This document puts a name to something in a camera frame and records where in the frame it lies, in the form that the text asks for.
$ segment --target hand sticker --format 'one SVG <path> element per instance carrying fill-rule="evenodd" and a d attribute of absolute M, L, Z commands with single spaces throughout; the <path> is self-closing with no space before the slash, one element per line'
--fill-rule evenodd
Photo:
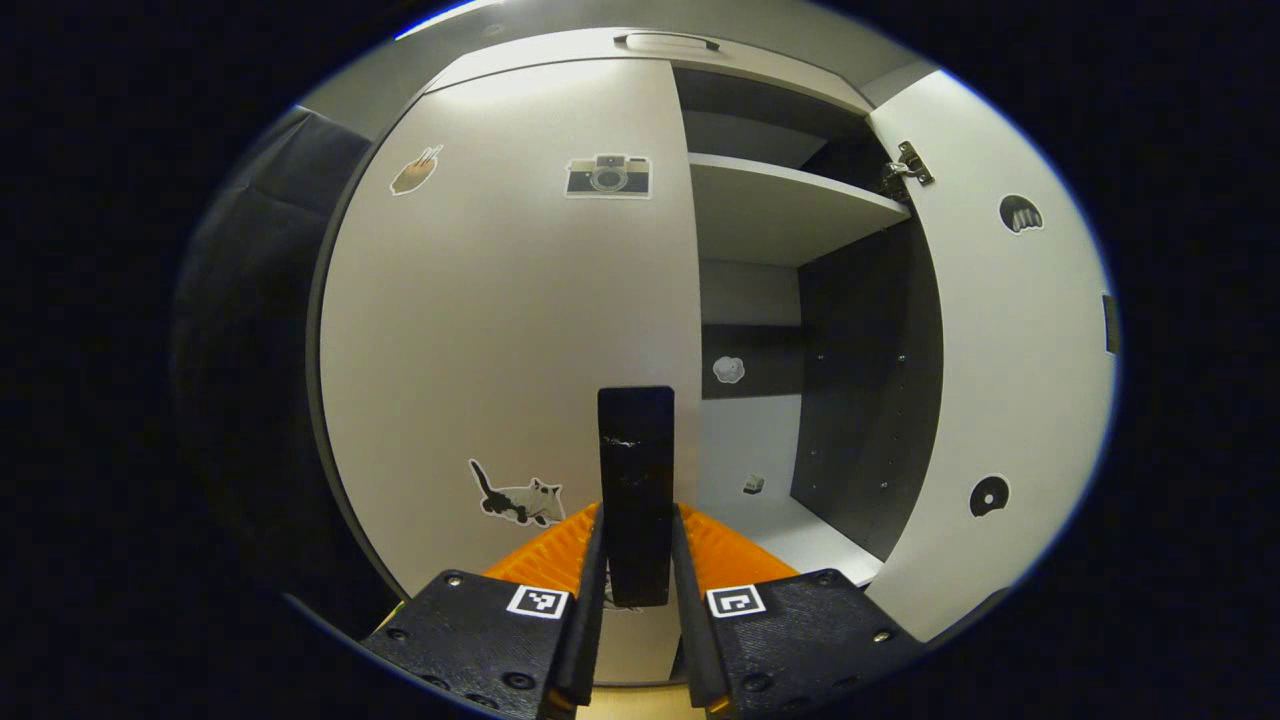
<path fill-rule="evenodd" d="M 1000 219 L 1014 234 L 1044 227 L 1044 218 L 1041 217 L 1039 208 L 1021 195 L 1006 195 L 1000 201 Z"/>
<path fill-rule="evenodd" d="M 392 181 L 392 195 L 404 195 L 421 187 L 426 182 L 426 178 L 431 177 L 431 173 L 435 172 L 435 167 L 439 164 L 435 156 L 443 149 L 443 145 L 428 147 L 416 160 L 404 165 L 399 174 L 396 176 L 396 179 Z"/>

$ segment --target black rectangular block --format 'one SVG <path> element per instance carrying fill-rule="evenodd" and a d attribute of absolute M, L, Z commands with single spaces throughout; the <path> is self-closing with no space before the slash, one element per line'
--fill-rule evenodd
<path fill-rule="evenodd" d="M 791 497 L 886 560 L 924 484 L 942 404 L 928 243 L 910 218 L 799 275 L 809 352 Z"/>
<path fill-rule="evenodd" d="M 667 603 L 675 397 L 669 387 L 602 388 L 596 396 L 600 511 L 618 607 Z"/>

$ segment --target screw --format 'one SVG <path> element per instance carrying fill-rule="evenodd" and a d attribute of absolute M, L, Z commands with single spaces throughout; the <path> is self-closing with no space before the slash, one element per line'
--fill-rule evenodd
<path fill-rule="evenodd" d="M 471 693 L 471 694 L 467 696 L 467 700 L 470 700 L 471 702 L 474 702 L 476 705 L 483 705 L 483 706 L 485 706 L 485 707 L 488 707 L 490 710 L 498 710 L 498 703 L 494 702 L 494 701 L 492 701 L 492 700 L 489 700 L 489 698 L 486 698 L 486 697 L 484 697 L 483 694 Z"/>
<path fill-rule="evenodd" d="M 768 675 L 762 675 L 762 674 L 748 675 L 746 678 L 742 679 L 742 689 L 745 689 L 749 693 L 758 693 L 762 691 L 767 691 L 772 684 L 773 680 Z"/>
<path fill-rule="evenodd" d="M 502 676 L 502 682 L 516 688 L 517 691 L 527 691 L 538 684 L 532 678 L 525 675 L 524 673 L 507 673 Z"/>

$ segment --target door hinge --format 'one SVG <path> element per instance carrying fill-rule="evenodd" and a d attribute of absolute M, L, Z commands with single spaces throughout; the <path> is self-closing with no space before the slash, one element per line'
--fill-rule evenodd
<path fill-rule="evenodd" d="M 910 195 L 906 192 L 902 178 L 915 178 L 920 181 L 920 184 L 929 184 L 933 182 L 933 174 L 924 165 L 924 160 L 920 159 L 915 147 L 911 147 L 910 141 L 900 142 L 897 149 L 901 152 L 897 161 L 884 163 L 876 191 L 891 200 L 909 202 Z"/>

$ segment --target white shelf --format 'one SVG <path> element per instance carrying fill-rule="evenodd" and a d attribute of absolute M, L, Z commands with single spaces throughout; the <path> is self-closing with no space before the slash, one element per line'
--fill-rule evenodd
<path fill-rule="evenodd" d="M 689 154 L 698 255 L 797 268 L 908 219 L 900 202 L 767 163 Z"/>
<path fill-rule="evenodd" d="M 740 501 L 699 510 L 800 573 L 835 568 L 855 585 L 865 585 L 884 565 L 790 496 L 762 500 L 744 495 Z"/>

